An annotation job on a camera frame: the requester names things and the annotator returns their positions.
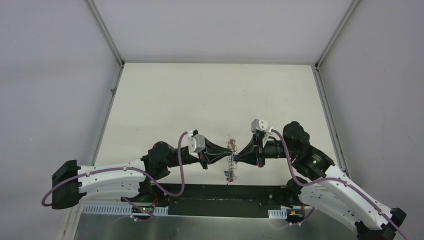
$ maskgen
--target white panel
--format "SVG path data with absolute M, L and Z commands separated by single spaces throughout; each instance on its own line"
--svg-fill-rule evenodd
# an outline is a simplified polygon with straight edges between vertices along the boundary
M 362 1 L 321 68 L 353 180 L 407 213 L 410 239 L 424 239 L 423 23 L 422 0 Z
M 351 0 L 96 0 L 126 61 L 315 63 Z
M 335 159 L 310 66 L 127 63 L 96 165 L 141 158 L 159 141 L 177 147 L 181 133 L 194 129 L 224 147 L 234 138 L 240 151 L 252 138 L 255 118 L 280 131 L 298 121 L 311 144 Z M 208 170 L 185 165 L 185 182 L 224 185 L 227 169 L 226 159 Z M 179 168 L 169 170 L 160 182 L 180 183 Z M 241 162 L 235 174 L 237 185 L 283 185 L 291 179 L 285 159 L 267 159 L 264 168 Z
M 0 239 L 52 240 L 65 211 L 41 199 L 89 162 L 118 65 L 82 0 L 1 1 L 0 43 Z

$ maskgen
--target enclosure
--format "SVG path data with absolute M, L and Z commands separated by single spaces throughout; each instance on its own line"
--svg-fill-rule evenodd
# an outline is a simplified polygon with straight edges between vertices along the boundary
M 110 224 L 119 216 L 84 208 L 105 200 L 40 204 L 65 161 L 119 164 L 194 129 L 243 148 L 255 118 L 280 131 L 299 122 L 356 184 L 407 213 L 410 239 L 424 237 L 424 2 L 17 0 L 0 13 L 2 239 L 356 239 L 321 211 L 281 230 L 242 217 Z M 185 165 L 185 180 L 224 186 L 227 168 Z M 169 170 L 159 182 L 179 184 Z M 278 159 L 235 173 L 230 188 L 291 178 Z

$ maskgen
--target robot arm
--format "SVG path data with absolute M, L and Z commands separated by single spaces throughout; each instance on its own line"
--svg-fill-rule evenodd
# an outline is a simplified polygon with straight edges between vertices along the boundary
M 251 124 L 251 131 L 253 135 L 250 143 L 237 155 L 228 148 L 210 142 L 194 130 L 188 133 L 188 146 L 180 148 L 181 163 L 178 161 L 178 151 L 163 141 L 155 143 L 141 159 L 123 164 L 102 167 L 77 166 L 76 160 L 67 161 L 52 176 L 52 185 L 55 187 L 64 180 L 74 179 L 52 191 L 51 206 L 53 209 L 65 209 L 78 204 L 81 198 L 133 198 L 139 194 L 151 193 L 151 180 L 155 182 L 166 177 L 170 174 L 168 168 L 172 167 L 200 163 L 203 169 L 208 169 L 208 165 L 233 155 L 235 162 L 262 168 L 266 164 L 266 159 L 286 158 L 283 141 L 271 136 L 272 132 L 276 131 L 268 126 L 266 121 L 255 119 Z M 401 209 L 390 209 L 352 182 L 340 168 L 335 166 L 332 159 L 310 145 L 309 134 L 298 122 L 287 124 L 281 138 L 292 156 L 287 161 L 290 170 L 293 166 L 298 173 L 311 181 L 317 180 L 321 186 L 308 185 L 307 181 L 300 177 L 296 177 L 297 181 L 291 179 L 283 190 L 292 194 L 296 202 L 298 200 L 317 208 L 338 220 L 352 232 L 357 233 L 358 239 L 394 238 L 397 227 L 406 217 Z M 294 185 L 295 191 L 288 190 Z M 397 227 L 394 227 L 385 216 Z

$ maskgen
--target wire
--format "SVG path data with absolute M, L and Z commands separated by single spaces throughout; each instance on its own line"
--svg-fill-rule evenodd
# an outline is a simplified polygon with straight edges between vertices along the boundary
M 156 205 L 157 205 L 157 204 L 158 204 L 158 201 L 159 201 L 159 199 L 158 199 L 158 195 L 156 194 L 156 192 L 154 192 L 154 193 L 153 193 L 153 195 L 154 195 L 154 200 L 151 202 L 150 206 L 148 206 L 149 208 L 150 208 L 151 206 L 153 206 L 153 204 L 155 204 L 155 203 L 156 203 Z
M 293 171 L 293 166 L 292 166 L 292 162 L 290 161 L 290 153 L 289 153 L 289 148 L 287 147 L 286 141 L 284 141 L 283 136 L 275 129 L 272 130 L 273 133 L 277 134 L 278 137 L 281 140 L 282 146 L 284 148 L 284 153 L 285 153 L 285 157 L 287 159 L 287 163 L 288 163 L 288 170 L 290 171 L 291 177 L 293 178 L 294 182 L 296 182 L 297 185 L 301 186 L 301 187 L 308 187 L 314 184 L 318 184 L 321 182 L 326 182 L 326 181 L 336 181 L 339 183 L 344 184 L 345 186 L 350 187 L 352 190 L 354 190 L 355 192 L 357 192 L 363 199 L 365 199 L 372 207 L 374 207 L 379 214 L 381 214 L 383 216 L 383 218 L 385 218 L 399 233 L 400 235 L 402 235 L 402 237 L 405 240 L 409 240 L 409 237 L 406 235 L 406 233 L 401 230 L 383 211 L 381 208 L 379 208 L 379 206 L 377 206 L 369 197 L 367 197 L 361 190 L 359 190 L 358 188 L 356 188 L 355 186 L 352 186 L 351 184 L 348 184 L 347 181 L 335 178 L 335 177 L 326 177 L 326 178 L 320 178 L 308 183 L 301 183 L 298 178 L 295 175 L 295 172 Z
M 151 212 L 149 212 L 149 211 L 145 211 L 145 210 L 143 210 L 141 207 L 139 207 L 139 206 L 137 206 L 137 205 L 135 205 L 133 202 L 131 202 L 130 200 L 128 200 L 128 198 L 126 198 L 126 197 L 122 197 L 122 199 L 125 201 L 125 202 L 127 202 L 127 203 L 129 203 L 133 208 L 136 208 L 136 209 L 138 209 L 138 210 L 140 210 L 140 212 L 142 212 L 143 214 L 148 214 L 148 215 L 150 215 L 150 217 L 148 218 L 148 219 L 140 219 L 140 218 L 138 218 L 138 217 L 135 217 L 135 216 L 133 216 L 133 215 L 131 215 L 130 216 L 130 218 L 134 218 L 135 219 L 135 221 L 138 221 L 138 222 L 145 222 L 145 223 L 151 223 L 151 222 L 153 222 L 154 220 L 156 220 L 156 216 L 155 215 L 153 215 L 153 213 L 151 213 Z
M 160 190 L 162 190 L 164 193 L 166 193 L 169 196 L 172 197 L 178 197 L 181 196 L 184 192 L 185 189 L 185 180 L 184 180 L 184 171 L 183 171 L 183 160 L 181 158 L 181 142 L 183 141 L 183 137 L 187 134 L 187 132 L 183 132 L 181 134 L 181 136 L 179 137 L 178 140 L 178 149 L 177 149 L 177 157 L 178 157 L 178 164 L 179 164 L 179 170 L 180 170 L 180 174 L 181 174 L 181 190 L 178 193 L 172 193 L 167 191 L 165 188 L 163 188 L 150 174 L 148 174 L 147 172 L 136 168 L 136 167 L 111 167 L 111 168 L 106 168 L 106 169 L 101 169 L 101 170 L 95 170 L 95 171 L 91 171 L 89 172 L 89 175 L 94 175 L 94 174 L 100 174 L 100 173 L 105 173 L 105 172 L 112 172 L 112 171 L 126 171 L 126 170 L 133 170 L 139 173 L 142 173 L 143 175 L 145 175 L 146 177 L 148 177 Z M 60 188 L 62 185 L 76 180 L 78 178 L 83 178 L 83 177 L 87 177 L 87 173 L 82 173 L 76 176 L 72 176 L 70 178 L 67 178 L 61 182 L 59 182 L 57 185 L 55 185 L 54 187 L 52 187 L 45 195 L 44 197 L 41 199 L 41 205 L 43 205 L 44 207 L 50 207 L 52 205 L 52 203 L 46 203 L 46 199 L 47 197 L 52 194 L 55 190 L 57 190 L 58 188 Z M 126 197 L 122 197 L 122 199 L 124 199 L 127 203 L 129 203 L 131 206 L 133 206 L 134 208 L 140 210 L 142 213 L 147 213 L 150 215 L 150 218 L 148 219 L 139 219 L 134 217 L 134 219 L 136 219 L 136 221 L 139 222 L 152 222 L 156 219 L 156 216 L 153 215 L 152 213 L 148 212 L 148 211 L 144 211 L 143 209 L 141 209 L 139 206 L 135 205 L 134 203 L 132 203 L 131 201 L 128 200 L 128 198 Z

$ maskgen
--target purple cable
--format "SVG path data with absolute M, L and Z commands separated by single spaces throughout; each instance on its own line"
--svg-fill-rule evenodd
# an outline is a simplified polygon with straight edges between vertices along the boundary
M 178 149 L 177 149 L 177 157 L 178 157 L 178 164 L 179 164 L 179 171 L 180 171 L 180 173 L 181 173 L 181 190 L 178 192 L 178 193 L 172 193 L 172 192 L 169 192 L 169 191 L 167 191 L 165 188 L 163 188 L 150 174 L 148 174 L 147 172 L 145 172 L 145 171 L 143 171 L 143 170 L 141 170 L 141 169 L 139 169 L 139 168 L 135 168 L 135 167 L 132 167 L 132 166 L 130 166 L 130 167 L 127 167 L 126 168 L 126 170 L 133 170 L 133 171 L 137 171 L 137 172 L 140 172 L 140 173 L 142 173 L 143 175 L 145 175 L 146 177 L 148 177 L 150 180 L 152 180 L 153 182 L 154 182 L 154 184 L 160 189 L 160 190 L 162 190 L 164 193 L 166 193 L 166 194 L 168 194 L 168 195 L 170 195 L 170 196 L 172 196 L 172 197 L 178 197 L 178 196 L 181 196 L 181 194 L 183 194 L 183 192 L 184 192 L 184 189 L 185 189 L 185 180 L 184 180 L 184 171 L 183 171 L 183 160 L 181 159 L 181 142 L 183 141 L 183 137 L 185 136 L 187 134 L 187 132 L 185 131 L 185 132 L 183 132 L 182 134 L 181 134 L 181 136 L 179 137 L 179 140 L 178 140 Z M 90 175 L 94 175 L 94 174 L 99 174 L 99 173 L 105 173 L 105 172 L 111 172 L 111 171 L 125 171 L 125 168 L 124 167 L 111 167 L 111 168 L 106 168 L 106 169 L 101 169 L 101 170 L 95 170 L 95 171 L 91 171 L 89 174 Z M 52 187 L 45 195 L 44 195 L 44 197 L 41 199 L 41 205 L 43 205 L 44 207 L 50 207 L 52 204 L 51 203 L 46 203 L 46 199 L 47 199 L 47 197 L 50 195 L 50 194 L 52 194 L 56 189 L 58 189 L 58 188 L 60 188 L 62 185 L 64 185 L 64 184 L 66 184 L 66 183 L 68 183 L 68 182 L 70 182 L 70 181 L 72 181 L 72 180 L 75 180 L 75 179 L 78 179 L 78 178 L 82 178 L 82 177 L 87 177 L 87 173 L 82 173 L 82 174 L 79 174 L 79 175 L 76 175 L 76 176 L 73 176 L 73 177 L 70 177 L 70 178 L 67 178 L 67 179 L 65 179 L 65 180 L 63 180 L 63 181 L 61 181 L 61 182 L 59 182 L 56 186 L 54 186 L 54 187 Z M 144 219 L 138 219 L 137 218 L 137 221 L 140 221 L 140 222 L 151 222 L 151 221 L 153 221 L 153 220 L 155 220 L 156 219 L 156 216 L 155 215 L 153 215 L 153 214 L 151 214 L 150 212 L 148 212 L 148 211 L 144 211 L 144 210 L 142 210 L 140 207 L 138 207 L 137 205 L 135 205 L 134 203 L 132 203 L 131 201 L 129 201 L 126 197 L 122 197 L 122 199 L 124 199 L 127 203 L 129 203 L 131 206 L 133 206 L 134 208 L 136 208 L 136 209 L 138 209 L 138 210 L 140 210 L 140 211 L 142 211 L 142 212 L 145 212 L 145 213 L 147 213 L 147 214 L 149 214 L 151 217 L 149 218 L 149 219 L 147 219 L 147 220 L 144 220 Z
M 308 183 L 301 183 L 298 178 L 295 175 L 295 172 L 293 171 L 293 166 L 292 166 L 292 162 L 290 161 L 290 154 L 289 154 L 289 148 L 287 147 L 286 141 L 284 141 L 283 136 L 275 129 L 272 130 L 273 133 L 277 134 L 278 137 L 281 140 L 282 146 L 284 148 L 284 153 L 285 153 L 285 158 L 287 159 L 287 163 L 288 163 L 288 170 L 290 171 L 291 177 L 293 178 L 294 182 L 296 182 L 297 185 L 301 186 L 301 187 L 308 187 L 314 184 L 318 184 L 321 182 L 325 182 L 325 181 L 336 181 L 339 183 L 344 184 L 345 186 L 347 185 L 348 187 L 350 187 L 351 189 L 353 189 L 356 193 L 358 193 L 361 197 L 363 197 L 363 199 L 365 199 L 372 207 L 374 207 L 379 213 L 381 213 L 381 215 L 400 233 L 400 235 L 402 235 L 402 237 L 405 240 L 409 240 L 408 236 L 405 234 L 404 231 L 402 231 L 385 213 L 382 212 L 382 209 L 379 208 L 379 206 L 377 206 L 371 199 L 369 199 L 361 190 L 359 190 L 358 188 L 356 188 L 355 186 L 352 186 L 350 184 L 347 184 L 347 181 L 335 178 L 335 177 L 326 177 L 326 178 L 320 178 Z
M 135 204 L 134 204 L 134 203 L 132 203 L 130 200 L 128 200 L 128 198 L 126 198 L 126 197 L 124 197 L 124 196 L 122 197 L 122 199 L 123 199 L 123 200 L 125 200 L 125 202 L 129 203 L 132 207 L 134 207 L 134 208 L 136 208 L 136 209 L 140 210 L 142 213 L 145 213 L 145 214 L 150 215 L 150 217 L 149 217 L 148 219 L 140 219 L 140 218 L 138 218 L 138 217 L 135 217 L 135 216 L 134 216 L 134 219 L 135 219 L 135 220 L 137 220 L 137 221 L 139 221 L 139 222 L 145 222 L 145 223 L 151 223 L 151 222 L 153 222 L 154 220 L 156 220 L 156 216 L 155 216 L 155 215 L 153 215 L 153 213 L 150 213 L 150 212 L 148 212 L 148 211 L 143 210 L 141 207 L 139 207 L 139 206 L 135 205 Z

